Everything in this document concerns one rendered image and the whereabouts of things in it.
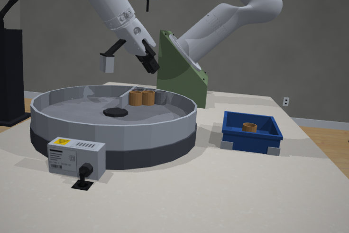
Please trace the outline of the bronze bushing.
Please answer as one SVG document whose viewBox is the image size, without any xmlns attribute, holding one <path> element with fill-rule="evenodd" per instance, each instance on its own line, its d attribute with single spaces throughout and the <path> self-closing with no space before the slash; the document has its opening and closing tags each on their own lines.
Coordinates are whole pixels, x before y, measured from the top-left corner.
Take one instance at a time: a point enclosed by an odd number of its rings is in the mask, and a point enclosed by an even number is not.
<svg viewBox="0 0 349 233">
<path fill-rule="evenodd" d="M 253 123 L 243 123 L 242 131 L 255 132 L 257 131 L 257 125 Z"/>
<path fill-rule="evenodd" d="M 141 106 L 142 105 L 142 92 L 141 91 L 130 91 L 129 92 L 129 105 Z"/>
<path fill-rule="evenodd" d="M 142 91 L 142 105 L 151 106 L 155 103 L 154 91 Z"/>
</svg>

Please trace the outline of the blue open-top crate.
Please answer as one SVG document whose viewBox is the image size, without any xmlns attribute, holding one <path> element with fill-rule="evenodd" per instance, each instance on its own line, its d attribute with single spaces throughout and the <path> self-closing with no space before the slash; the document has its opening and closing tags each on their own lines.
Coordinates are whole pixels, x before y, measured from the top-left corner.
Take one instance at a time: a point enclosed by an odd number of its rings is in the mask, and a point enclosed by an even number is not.
<svg viewBox="0 0 349 233">
<path fill-rule="evenodd" d="M 242 131 L 246 122 L 256 124 L 257 132 Z M 283 136 L 273 116 L 225 111 L 222 133 L 220 149 L 280 154 Z"/>
</svg>

